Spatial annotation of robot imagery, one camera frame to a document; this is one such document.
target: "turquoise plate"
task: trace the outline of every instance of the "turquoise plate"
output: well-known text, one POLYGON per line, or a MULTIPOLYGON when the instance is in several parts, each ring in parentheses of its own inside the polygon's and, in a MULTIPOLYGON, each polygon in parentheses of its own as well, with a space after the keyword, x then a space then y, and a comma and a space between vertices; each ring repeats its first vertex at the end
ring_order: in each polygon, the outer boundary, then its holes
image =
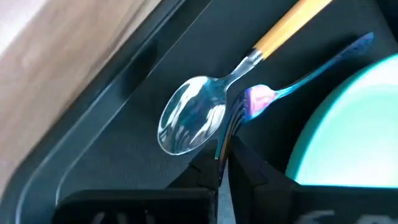
POLYGON ((398 54, 333 90, 304 127, 286 175, 301 185, 398 187, 398 54))

